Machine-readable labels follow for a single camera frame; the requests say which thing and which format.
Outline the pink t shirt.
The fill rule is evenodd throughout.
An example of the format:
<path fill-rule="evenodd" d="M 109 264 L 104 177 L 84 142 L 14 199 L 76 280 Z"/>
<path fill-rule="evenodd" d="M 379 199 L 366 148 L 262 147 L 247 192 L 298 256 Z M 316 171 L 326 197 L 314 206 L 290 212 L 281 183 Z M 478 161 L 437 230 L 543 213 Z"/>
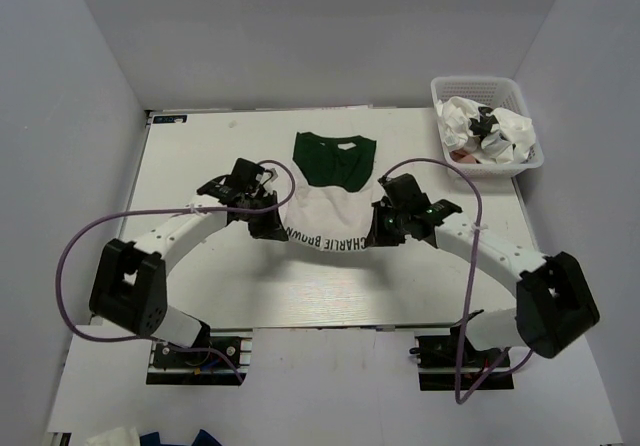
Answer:
<path fill-rule="evenodd" d="M 478 164 L 478 160 L 470 153 L 464 150 L 456 150 L 450 153 L 450 158 L 460 164 Z"/>

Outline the white green Charlie Brown shirt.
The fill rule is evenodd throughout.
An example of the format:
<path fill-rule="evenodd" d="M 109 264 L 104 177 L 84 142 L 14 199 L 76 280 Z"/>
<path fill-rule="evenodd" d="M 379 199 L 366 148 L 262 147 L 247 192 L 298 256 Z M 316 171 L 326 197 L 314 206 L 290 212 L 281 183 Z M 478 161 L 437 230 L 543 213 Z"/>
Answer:
<path fill-rule="evenodd" d="M 291 241 L 340 254 L 366 248 L 376 153 L 377 142 L 363 136 L 296 134 L 291 163 L 295 192 L 284 218 Z"/>

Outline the white t shirt black print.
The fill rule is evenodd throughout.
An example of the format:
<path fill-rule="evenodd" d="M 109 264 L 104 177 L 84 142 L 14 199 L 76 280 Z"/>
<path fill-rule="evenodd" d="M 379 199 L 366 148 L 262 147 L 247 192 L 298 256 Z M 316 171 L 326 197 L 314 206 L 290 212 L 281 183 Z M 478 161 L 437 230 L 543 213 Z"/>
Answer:
<path fill-rule="evenodd" d="M 435 103 L 441 141 L 448 156 L 472 154 L 478 164 L 522 164 L 536 143 L 532 120 L 506 108 L 491 108 L 454 96 Z"/>

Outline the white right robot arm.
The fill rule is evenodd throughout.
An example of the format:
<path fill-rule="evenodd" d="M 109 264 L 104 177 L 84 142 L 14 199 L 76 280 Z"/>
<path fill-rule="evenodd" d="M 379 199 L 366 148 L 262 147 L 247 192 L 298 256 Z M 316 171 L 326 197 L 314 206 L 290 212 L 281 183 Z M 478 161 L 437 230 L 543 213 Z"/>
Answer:
<path fill-rule="evenodd" d="M 511 309 L 473 314 L 453 327 L 453 356 L 472 365 L 488 350 L 527 347 L 551 359 L 600 321 L 600 312 L 578 260 L 525 249 L 480 230 L 448 200 L 432 202 L 415 178 L 381 178 L 382 198 L 373 203 L 370 247 L 391 247 L 407 238 L 426 242 L 487 274 L 515 299 Z"/>

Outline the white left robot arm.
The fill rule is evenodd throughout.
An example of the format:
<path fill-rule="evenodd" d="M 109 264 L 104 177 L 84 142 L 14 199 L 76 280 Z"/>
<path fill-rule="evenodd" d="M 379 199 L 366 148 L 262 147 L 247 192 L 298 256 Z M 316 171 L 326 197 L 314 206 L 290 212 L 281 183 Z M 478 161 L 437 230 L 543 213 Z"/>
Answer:
<path fill-rule="evenodd" d="M 211 353 L 211 328 L 168 302 L 167 278 L 196 246 L 234 222 L 245 222 L 254 239 L 286 241 L 272 183 L 274 167 L 238 159 L 229 174 L 196 189 L 183 208 L 128 242 L 103 248 L 89 299 L 90 311 L 141 338 L 177 347 L 188 364 Z"/>

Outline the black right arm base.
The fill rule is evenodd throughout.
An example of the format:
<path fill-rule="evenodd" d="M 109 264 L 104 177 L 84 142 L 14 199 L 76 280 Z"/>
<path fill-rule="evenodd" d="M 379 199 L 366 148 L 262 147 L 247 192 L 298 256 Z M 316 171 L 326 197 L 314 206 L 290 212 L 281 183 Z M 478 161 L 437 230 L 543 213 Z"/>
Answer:
<path fill-rule="evenodd" d="M 424 335 L 415 338 L 409 356 L 418 367 L 419 388 L 423 392 L 453 391 L 457 339 L 450 335 Z M 500 349 L 477 351 L 465 341 L 461 366 L 461 390 L 467 391 L 501 354 Z M 500 365 L 482 382 L 479 390 L 513 390 L 514 381 L 507 371 L 510 359 Z"/>

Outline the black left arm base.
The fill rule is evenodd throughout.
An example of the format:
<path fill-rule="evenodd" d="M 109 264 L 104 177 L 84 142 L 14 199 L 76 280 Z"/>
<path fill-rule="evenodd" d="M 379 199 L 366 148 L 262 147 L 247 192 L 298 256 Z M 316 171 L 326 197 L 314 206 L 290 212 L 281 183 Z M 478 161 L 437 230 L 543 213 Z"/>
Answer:
<path fill-rule="evenodd" d="M 146 384 L 157 386 L 240 386 L 248 373 L 253 333 L 218 330 L 204 352 L 181 352 L 166 342 L 152 344 Z"/>

